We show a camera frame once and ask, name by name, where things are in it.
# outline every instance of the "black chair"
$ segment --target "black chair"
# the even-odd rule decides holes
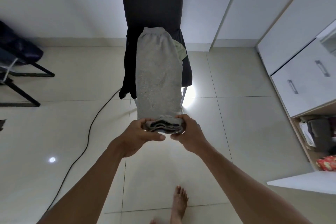
[[[171,37],[186,47],[180,29],[183,0],[123,0],[127,21],[127,40],[125,52],[125,77],[119,97],[127,93],[137,98],[135,89],[135,59],[137,56],[137,40],[144,27],[163,27]],[[182,87],[184,96],[187,87],[193,82],[188,56],[183,59]]]

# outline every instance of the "gray sweatpants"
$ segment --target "gray sweatpants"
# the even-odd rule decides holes
[[[182,61],[164,28],[147,28],[138,38],[135,86],[138,119],[181,112]]]

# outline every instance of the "black cable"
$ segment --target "black cable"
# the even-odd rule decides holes
[[[68,172],[66,173],[66,175],[65,175],[65,177],[64,177],[64,179],[63,179],[63,181],[62,181],[62,183],[61,183],[61,186],[60,186],[60,188],[59,188],[59,190],[58,190],[56,196],[54,197],[53,201],[51,202],[51,204],[49,205],[49,207],[48,207],[48,209],[45,211],[45,213],[50,209],[50,207],[53,205],[54,201],[56,200],[56,198],[57,198],[58,194],[60,193],[61,188],[62,188],[62,186],[63,186],[63,184],[64,184],[64,181],[65,181],[66,177],[68,176],[68,174],[69,174],[69,172],[70,172],[72,166],[73,166],[73,165],[77,162],[77,160],[84,154],[84,152],[86,151],[87,147],[89,146],[91,127],[92,127],[94,121],[96,120],[98,114],[100,113],[101,110],[103,110],[103,108],[104,108],[104,107],[111,101],[111,99],[112,99],[112,98],[113,98],[113,97],[114,97],[120,90],[121,90],[121,89],[119,89],[119,90],[118,90],[118,91],[117,91],[117,92],[116,92],[116,93],[115,93],[115,94],[114,94],[114,95],[113,95],[113,96],[112,96],[112,97],[111,97],[111,98],[104,104],[104,106],[97,112],[97,114],[96,114],[95,118],[93,119],[93,121],[91,122],[91,125],[90,125],[90,128],[89,128],[89,134],[88,134],[88,136],[87,136],[87,143],[86,143],[86,147],[85,147],[84,151],[83,151],[82,154],[75,160],[75,162],[73,162],[72,165],[70,166]]]

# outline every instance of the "drawer handle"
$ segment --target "drawer handle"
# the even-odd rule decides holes
[[[292,90],[294,91],[294,94],[299,94],[294,86],[294,83],[292,82],[292,80],[287,80],[289,83],[289,86],[292,88]]]
[[[322,64],[321,60],[315,60],[316,65],[321,70],[321,72],[324,74],[325,77],[330,77],[330,73],[326,70],[324,65]]]

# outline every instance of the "light green cloth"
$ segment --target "light green cloth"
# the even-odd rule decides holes
[[[175,48],[176,48],[176,51],[177,51],[177,56],[178,56],[179,60],[184,60],[184,58],[187,56],[186,49],[178,41],[175,41],[173,39],[173,42],[174,42],[174,45],[175,45]]]

